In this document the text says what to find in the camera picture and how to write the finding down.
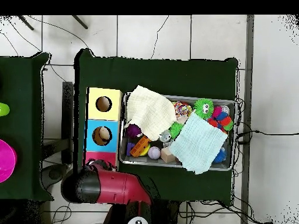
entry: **shape sorter box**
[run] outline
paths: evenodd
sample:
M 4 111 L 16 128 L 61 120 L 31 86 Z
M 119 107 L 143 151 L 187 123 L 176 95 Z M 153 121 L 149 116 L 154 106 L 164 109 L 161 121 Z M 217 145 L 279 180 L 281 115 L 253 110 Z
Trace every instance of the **shape sorter box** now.
M 97 102 L 101 97 L 106 97 L 110 102 L 108 111 L 100 111 Z M 88 87 L 86 101 L 88 100 L 88 116 L 89 120 L 112 120 L 120 121 L 120 109 L 122 92 L 117 89 L 101 89 L 98 87 Z
M 105 98 L 109 106 L 103 109 L 99 105 L 99 99 Z M 87 88 L 86 93 L 86 113 L 85 122 L 86 146 L 84 147 L 83 163 L 90 158 L 102 159 L 110 162 L 115 168 L 118 168 L 118 148 L 119 148 L 119 131 L 120 131 L 120 113 L 121 100 L 123 94 L 116 89 L 101 89 L 97 87 Z M 109 131 L 109 140 L 105 145 L 98 145 L 95 140 L 94 132 L 99 127 L 105 127 Z

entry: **green table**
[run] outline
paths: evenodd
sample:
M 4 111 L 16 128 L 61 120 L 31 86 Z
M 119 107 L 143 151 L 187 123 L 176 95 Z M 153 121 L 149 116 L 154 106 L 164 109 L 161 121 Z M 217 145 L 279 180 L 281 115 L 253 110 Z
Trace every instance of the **green table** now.
M 0 57 L 0 102 L 11 109 L 0 117 L 0 139 L 18 155 L 13 174 L 0 183 L 0 199 L 52 200 L 40 184 L 41 69 L 48 59 L 48 53 L 31 58 Z
M 162 95 L 234 100 L 238 62 L 193 59 L 190 61 L 97 58 L 82 49 L 75 58 L 74 160 L 81 167 L 84 146 L 86 88 L 120 89 L 141 85 Z M 231 203 L 231 171 L 191 171 L 171 167 L 120 164 L 120 171 L 136 174 L 147 185 L 152 179 L 162 199 L 177 201 L 221 200 Z

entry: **orange toy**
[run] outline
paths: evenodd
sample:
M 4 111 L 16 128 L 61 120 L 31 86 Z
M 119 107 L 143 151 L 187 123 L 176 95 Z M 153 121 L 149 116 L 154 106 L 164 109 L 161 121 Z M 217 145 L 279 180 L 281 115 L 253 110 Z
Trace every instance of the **orange toy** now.
M 151 142 L 147 136 L 143 136 L 139 142 L 132 148 L 130 154 L 134 157 L 139 157 L 141 152 L 148 146 L 148 143 Z

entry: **circular hole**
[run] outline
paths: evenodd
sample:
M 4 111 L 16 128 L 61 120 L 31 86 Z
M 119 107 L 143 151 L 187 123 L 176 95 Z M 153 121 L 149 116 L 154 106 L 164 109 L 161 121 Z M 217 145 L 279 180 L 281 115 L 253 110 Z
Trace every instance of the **circular hole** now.
M 105 146 L 112 139 L 111 130 L 106 126 L 97 127 L 92 133 L 92 139 L 95 142 L 95 144 L 99 146 Z
M 96 108 L 99 111 L 102 112 L 109 111 L 111 109 L 111 106 L 112 106 L 112 101 L 106 96 L 101 96 L 96 100 Z

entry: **toy bin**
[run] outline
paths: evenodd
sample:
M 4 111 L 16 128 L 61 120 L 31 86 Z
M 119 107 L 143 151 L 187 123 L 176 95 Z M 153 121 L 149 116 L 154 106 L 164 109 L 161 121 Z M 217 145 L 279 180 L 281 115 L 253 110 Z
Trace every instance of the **toy bin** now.
M 119 160 L 124 164 L 135 164 L 135 165 L 145 165 L 145 166 L 162 166 L 162 167 L 177 167 L 183 168 L 181 162 L 178 160 L 170 163 L 165 163 L 161 158 L 153 160 L 148 156 L 127 156 L 127 142 L 128 138 L 126 137 L 126 129 L 124 129 L 125 124 L 127 123 L 127 100 L 130 96 L 130 93 L 126 93 L 123 96 L 122 108 L 121 108 L 121 123 L 120 123 L 120 142 L 119 142 Z M 183 97 L 183 96 L 170 96 L 164 95 L 171 102 L 181 101 L 187 102 L 192 107 L 196 100 L 201 98 L 195 97 Z M 225 140 L 223 147 L 227 151 L 227 157 L 221 163 L 212 163 L 210 170 L 218 171 L 228 171 L 232 168 L 234 164 L 234 150 L 235 150 L 235 138 L 237 135 L 237 126 L 235 123 L 238 119 L 238 105 L 233 100 L 214 100 L 212 99 L 214 106 L 226 105 L 230 109 L 230 117 L 234 122 L 234 127 L 231 131 L 228 132 L 228 138 Z

